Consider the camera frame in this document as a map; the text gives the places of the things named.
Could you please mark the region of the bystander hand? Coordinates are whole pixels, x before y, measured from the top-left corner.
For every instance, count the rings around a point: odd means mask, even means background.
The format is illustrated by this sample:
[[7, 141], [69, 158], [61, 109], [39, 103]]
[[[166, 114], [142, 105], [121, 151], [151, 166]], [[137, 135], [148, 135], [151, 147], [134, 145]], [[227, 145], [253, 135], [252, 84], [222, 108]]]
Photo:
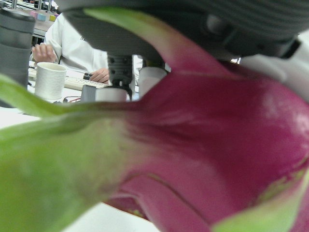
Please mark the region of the bystander hand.
[[56, 54], [54, 53], [53, 47], [50, 44], [36, 44], [32, 47], [32, 57], [37, 63], [39, 62], [55, 62]]
[[109, 70], [106, 68], [98, 69], [91, 73], [89, 80], [107, 84], [109, 81]]

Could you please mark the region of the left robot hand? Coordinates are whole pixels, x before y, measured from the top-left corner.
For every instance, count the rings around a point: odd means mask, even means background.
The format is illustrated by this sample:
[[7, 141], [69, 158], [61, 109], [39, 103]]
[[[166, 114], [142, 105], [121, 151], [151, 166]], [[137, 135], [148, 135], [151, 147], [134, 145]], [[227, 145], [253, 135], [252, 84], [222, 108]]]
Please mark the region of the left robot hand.
[[94, 47], [110, 55], [160, 62], [148, 42], [84, 9], [118, 7], [150, 14], [220, 60], [269, 74], [309, 98], [309, 3], [306, 0], [62, 0], [60, 9]]

